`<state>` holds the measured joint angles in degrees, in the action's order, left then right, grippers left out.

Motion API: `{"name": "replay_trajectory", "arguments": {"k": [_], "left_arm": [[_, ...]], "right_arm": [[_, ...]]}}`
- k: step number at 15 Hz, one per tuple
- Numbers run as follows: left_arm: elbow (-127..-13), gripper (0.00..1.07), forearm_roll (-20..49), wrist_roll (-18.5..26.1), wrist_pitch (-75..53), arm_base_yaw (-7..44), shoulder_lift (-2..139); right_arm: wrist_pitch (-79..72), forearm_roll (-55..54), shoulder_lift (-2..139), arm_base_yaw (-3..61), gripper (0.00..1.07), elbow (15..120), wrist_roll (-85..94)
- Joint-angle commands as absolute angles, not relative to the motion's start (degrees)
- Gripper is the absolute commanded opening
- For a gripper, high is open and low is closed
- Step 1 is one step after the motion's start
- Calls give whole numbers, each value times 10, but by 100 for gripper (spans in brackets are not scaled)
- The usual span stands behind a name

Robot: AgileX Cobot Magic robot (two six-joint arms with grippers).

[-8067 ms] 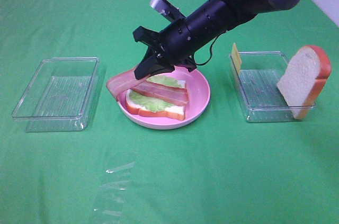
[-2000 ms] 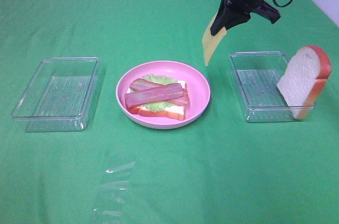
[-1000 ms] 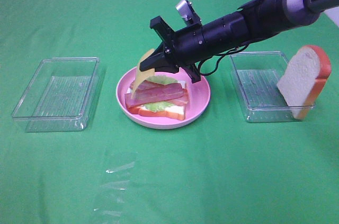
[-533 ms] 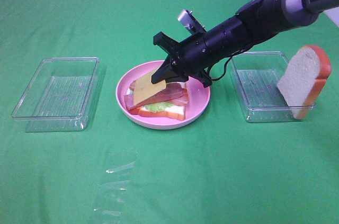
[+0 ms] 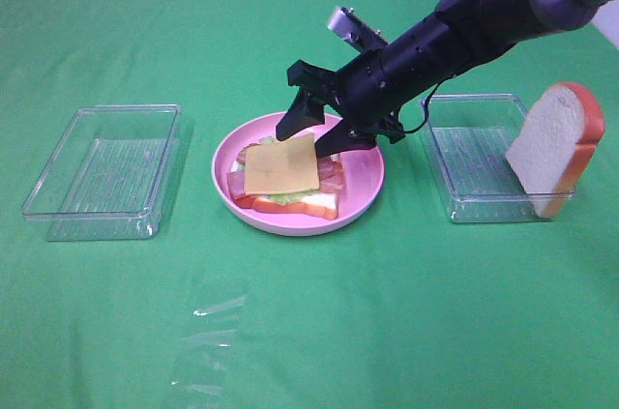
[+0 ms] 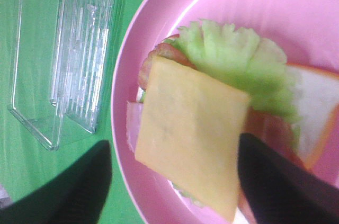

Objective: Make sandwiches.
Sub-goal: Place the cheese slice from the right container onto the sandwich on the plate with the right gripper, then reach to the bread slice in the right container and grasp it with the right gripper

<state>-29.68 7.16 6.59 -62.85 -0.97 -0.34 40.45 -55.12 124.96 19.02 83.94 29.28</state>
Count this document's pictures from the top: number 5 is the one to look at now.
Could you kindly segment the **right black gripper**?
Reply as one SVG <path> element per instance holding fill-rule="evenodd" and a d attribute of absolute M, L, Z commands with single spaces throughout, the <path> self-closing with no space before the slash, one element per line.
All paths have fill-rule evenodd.
<path fill-rule="evenodd" d="M 337 71 L 298 60 L 288 68 L 287 80 L 299 90 L 276 125 L 277 140 L 322 125 L 329 105 L 340 120 L 316 140 L 316 156 L 370 150 L 379 135 L 396 143 L 408 134 L 399 110 L 426 90 L 426 52 L 421 48 L 369 50 Z"/>

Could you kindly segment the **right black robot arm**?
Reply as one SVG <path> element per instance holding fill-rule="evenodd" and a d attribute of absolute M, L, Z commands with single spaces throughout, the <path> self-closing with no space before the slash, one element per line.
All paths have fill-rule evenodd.
<path fill-rule="evenodd" d="M 398 142 L 408 135 L 400 109 L 430 97 L 444 81 L 506 53 L 516 44 L 586 25 L 612 0 L 441 0 L 423 20 L 386 41 L 348 8 L 336 8 L 329 28 L 356 49 L 336 71 L 304 61 L 287 72 L 297 95 L 276 127 L 278 140 L 325 120 L 339 122 L 315 144 L 318 157 L 368 150 L 378 136 Z"/>

